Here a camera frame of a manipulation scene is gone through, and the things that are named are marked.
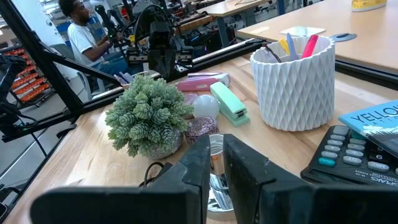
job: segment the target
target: jeans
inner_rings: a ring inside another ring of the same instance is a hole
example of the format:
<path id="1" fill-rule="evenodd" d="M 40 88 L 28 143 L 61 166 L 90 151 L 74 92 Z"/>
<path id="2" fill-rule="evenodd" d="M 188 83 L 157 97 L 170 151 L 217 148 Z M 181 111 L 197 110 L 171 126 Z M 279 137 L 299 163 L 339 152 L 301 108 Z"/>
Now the jeans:
<path id="1" fill-rule="evenodd" d="M 114 74 L 119 74 L 119 72 L 123 72 L 123 74 L 128 72 L 130 75 L 133 75 L 144 71 L 142 64 L 136 65 L 134 68 L 128 67 L 127 62 L 124 60 L 124 58 L 116 58 L 110 60 L 107 64 L 99 63 L 97 65 L 94 65 L 93 68 L 112 76 Z M 108 86 L 110 84 L 110 82 L 106 80 L 103 81 L 104 86 Z M 98 83 L 93 77 L 91 78 L 90 88 L 92 89 L 92 91 L 98 90 Z"/>
<path id="2" fill-rule="evenodd" d="M 130 75 L 133 75 L 144 70 L 142 64 L 137 65 L 137 67 L 134 68 L 129 68 L 124 58 L 113 59 L 109 61 L 109 64 L 99 63 L 93 66 L 93 68 L 110 75 L 119 74 L 119 72 L 128 72 Z"/>

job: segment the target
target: calculator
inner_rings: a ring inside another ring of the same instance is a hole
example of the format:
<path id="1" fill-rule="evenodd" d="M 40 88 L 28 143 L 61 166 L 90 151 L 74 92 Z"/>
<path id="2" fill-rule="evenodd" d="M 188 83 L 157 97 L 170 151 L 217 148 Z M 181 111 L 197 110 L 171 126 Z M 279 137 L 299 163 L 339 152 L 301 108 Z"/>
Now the calculator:
<path id="1" fill-rule="evenodd" d="M 347 126 L 332 126 L 308 167 L 310 182 L 398 187 L 398 159 Z"/>

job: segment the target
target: book cover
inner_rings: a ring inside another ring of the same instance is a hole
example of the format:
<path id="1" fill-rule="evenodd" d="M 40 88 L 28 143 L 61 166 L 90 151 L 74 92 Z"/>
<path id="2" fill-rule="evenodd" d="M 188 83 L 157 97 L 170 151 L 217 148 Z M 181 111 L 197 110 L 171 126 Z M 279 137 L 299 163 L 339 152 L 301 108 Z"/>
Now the book cover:
<path id="1" fill-rule="evenodd" d="M 338 119 L 398 157 L 398 100 L 344 114 Z"/>

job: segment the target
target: workshop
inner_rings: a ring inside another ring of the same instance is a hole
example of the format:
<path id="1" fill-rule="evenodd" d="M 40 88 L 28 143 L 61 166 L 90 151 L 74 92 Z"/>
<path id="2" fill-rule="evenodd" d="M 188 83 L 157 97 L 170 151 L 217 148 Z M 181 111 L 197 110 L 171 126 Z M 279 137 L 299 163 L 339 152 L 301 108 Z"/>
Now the workshop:
<path id="1" fill-rule="evenodd" d="M 396 223 L 397 14 L 0 0 L 0 224 Z"/>

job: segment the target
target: black hair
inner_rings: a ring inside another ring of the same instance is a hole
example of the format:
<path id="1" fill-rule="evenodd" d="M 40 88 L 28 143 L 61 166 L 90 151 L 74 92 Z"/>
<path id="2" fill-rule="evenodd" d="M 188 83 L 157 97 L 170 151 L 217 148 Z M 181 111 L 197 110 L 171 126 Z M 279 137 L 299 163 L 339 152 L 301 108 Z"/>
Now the black hair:
<path id="1" fill-rule="evenodd" d="M 65 16 L 70 16 L 70 14 L 73 12 L 73 9 L 75 8 L 75 1 L 77 0 L 59 0 L 58 5 L 60 6 L 62 13 Z"/>

